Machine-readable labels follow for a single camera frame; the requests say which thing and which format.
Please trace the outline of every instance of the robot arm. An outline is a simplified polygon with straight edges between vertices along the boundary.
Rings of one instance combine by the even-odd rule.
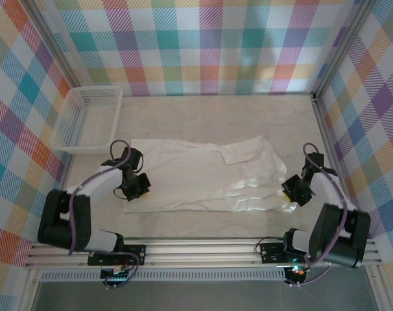
[[[314,152],[308,156],[329,174],[332,181],[306,159],[302,170],[302,178],[295,175],[282,185],[290,200],[298,202],[300,206],[305,205],[311,199],[312,194],[321,202],[324,202],[312,232],[292,228],[285,233],[284,250],[293,257],[303,258],[307,253],[310,255],[310,261],[314,262],[321,256],[334,237],[344,211],[341,198],[332,184],[336,183],[339,189],[342,189],[336,172],[324,167],[323,154]],[[346,223],[342,233],[324,260],[358,268],[364,257],[370,216],[368,213],[359,211],[347,199],[343,191],[342,194],[348,208]]]
[[[125,148],[121,158],[105,161],[98,172],[112,168],[125,160],[128,148]],[[121,189],[126,200],[139,198],[149,191],[150,182],[146,174],[135,175],[142,153],[131,148],[131,154],[125,164],[107,171],[82,187],[73,200],[73,217],[75,221],[76,245],[75,251],[115,252],[124,250],[123,237],[117,233],[91,228],[91,205],[96,204],[105,194],[115,189]],[[71,226],[69,220],[63,218],[69,212],[69,199],[79,188],[79,185],[67,190],[52,190],[48,193],[38,240],[60,248],[71,247]]]

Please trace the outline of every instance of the wire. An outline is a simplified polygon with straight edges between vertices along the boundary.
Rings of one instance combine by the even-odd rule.
[[[105,252],[105,251],[96,251],[95,253],[96,253],[96,254],[102,254],[102,255],[126,255],[126,256],[131,256],[131,257],[133,257],[134,260],[136,261],[136,265],[134,266],[133,272],[132,272],[132,273],[129,273],[129,276],[128,276],[122,283],[120,283],[120,284],[118,284],[118,285],[110,286],[110,285],[107,283],[107,281],[108,281],[108,279],[109,279],[110,277],[104,278],[104,285],[107,287],[107,289],[111,288],[111,289],[117,290],[117,289],[119,289],[120,287],[124,286],[128,281],[130,281],[130,280],[134,277],[134,275],[136,274],[137,269],[139,268],[139,265],[140,265],[139,257],[138,257],[137,255],[135,255],[135,254],[133,254],[133,253],[129,253],[129,252],[127,252],[127,251],[115,251],[115,252],[113,252],[113,253],[107,253],[107,252]]]
[[[90,176],[89,178],[87,178],[86,180],[84,180],[84,181],[74,190],[74,192],[72,193],[72,195],[71,195],[70,198],[69,198],[69,223],[70,223],[70,227],[71,227],[71,247],[70,247],[70,249],[69,249],[69,253],[68,253],[69,255],[71,255],[71,254],[74,252],[75,244],[77,243],[77,238],[76,238],[76,232],[77,232],[77,231],[76,231],[75,219],[74,219],[74,198],[75,198],[75,196],[77,195],[77,193],[78,193],[85,185],[87,185],[87,184],[88,184],[89,182],[91,182],[93,179],[95,179],[95,178],[97,178],[97,177],[99,177],[99,176],[101,176],[101,175],[103,175],[103,174],[105,174],[105,173],[111,172],[112,170],[115,170],[115,169],[121,167],[122,165],[124,165],[124,164],[129,160],[130,154],[132,153],[132,150],[130,149],[130,145],[129,145],[126,141],[124,141],[124,140],[122,140],[122,139],[116,139],[116,140],[115,140],[114,142],[112,142],[112,144],[110,145],[110,155],[111,155],[112,159],[114,159],[114,156],[113,156],[113,145],[114,145],[115,143],[124,143],[124,144],[127,146],[128,152],[127,152],[126,158],[125,158],[123,161],[121,161],[119,164],[116,164],[114,167],[111,167],[111,168],[108,168],[108,169],[106,169],[106,170],[102,170],[102,171],[100,171],[100,172],[97,172],[97,173],[95,173],[94,175],[92,175],[92,176]]]
[[[112,157],[112,160],[114,160],[115,158],[114,158],[114,155],[113,155],[113,150],[112,149],[110,149],[110,156]],[[142,170],[142,168],[143,168],[143,154],[141,155],[141,160],[142,160],[142,164],[141,164],[141,166],[140,166],[140,168],[138,169],[138,170],[134,170],[133,171],[133,173],[135,173],[135,174],[137,174],[137,173],[139,173],[141,170]]]
[[[267,238],[273,238],[274,240],[283,241],[283,238],[279,238],[279,237],[276,237],[276,236],[265,236],[265,237],[262,238],[259,242],[257,242],[257,244],[256,244],[256,246],[255,246],[255,248],[254,248],[254,253],[257,253],[258,255],[261,256],[261,253],[257,250],[257,248],[259,247],[260,243],[261,243],[263,240],[267,239]]]

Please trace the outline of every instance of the white plastic basket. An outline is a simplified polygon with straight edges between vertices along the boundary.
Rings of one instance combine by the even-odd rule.
[[[70,89],[58,115],[50,147],[70,154],[108,153],[119,119],[122,94],[119,86]]]

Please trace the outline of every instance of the plaid wallpaper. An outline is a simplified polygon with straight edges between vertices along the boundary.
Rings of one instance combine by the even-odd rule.
[[[342,26],[339,13],[351,6],[345,0],[54,3],[81,64],[38,0],[78,76],[84,66],[94,84],[120,85],[125,96],[309,92],[322,53],[333,45],[328,38],[336,38],[331,31]]]
[[[36,239],[47,193],[67,157],[49,150],[69,85],[18,0],[0,1],[0,310]]]
[[[393,0],[378,0],[323,96],[332,143],[393,288]]]

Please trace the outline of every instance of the white cloth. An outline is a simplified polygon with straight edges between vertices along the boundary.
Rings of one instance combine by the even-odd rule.
[[[132,147],[152,186],[124,202],[125,213],[294,209],[280,187],[286,166],[262,136],[225,146],[133,139]]]

